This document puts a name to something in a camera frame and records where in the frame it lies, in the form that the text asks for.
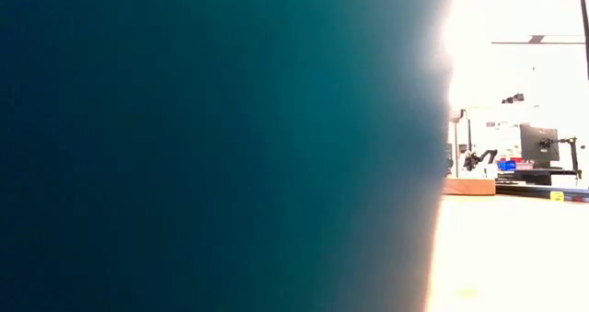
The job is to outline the teal plastic bin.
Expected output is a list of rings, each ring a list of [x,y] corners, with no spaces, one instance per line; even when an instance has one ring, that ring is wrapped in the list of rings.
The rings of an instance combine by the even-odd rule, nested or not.
[[[424,312],[451,0],[0,0],[0,312]]]

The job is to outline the white shade wooden base lamp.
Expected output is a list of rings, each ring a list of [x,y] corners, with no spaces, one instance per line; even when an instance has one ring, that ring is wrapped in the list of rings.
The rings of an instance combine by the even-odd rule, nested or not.
[[[493,196],[496,194],[494,179],[471,178],[461,174],[465,159],[460,153],[458,124],[467,116],[465,110],[451,110],[449,116],[450,136],[446,145],[447,170],[443,195],[454,196]]]

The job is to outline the black monitor desk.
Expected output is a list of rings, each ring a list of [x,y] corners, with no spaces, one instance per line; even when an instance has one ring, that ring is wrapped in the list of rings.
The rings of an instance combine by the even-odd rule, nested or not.
[[[573,176],[580,179],[583,172],[572,169],[561,168],[533,168],[533,169],[515,169],[510,171],[499,171],[495,179],[501,184],[515,184],[524,182],[527,185],[551,186],[553,176]]]

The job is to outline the black computer monitor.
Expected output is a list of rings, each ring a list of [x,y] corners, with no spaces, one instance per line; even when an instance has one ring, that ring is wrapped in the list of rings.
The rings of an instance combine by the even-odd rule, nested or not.
[[[559,137],[556,129],[520,125],[521,156],[524,160],[559,161]]]

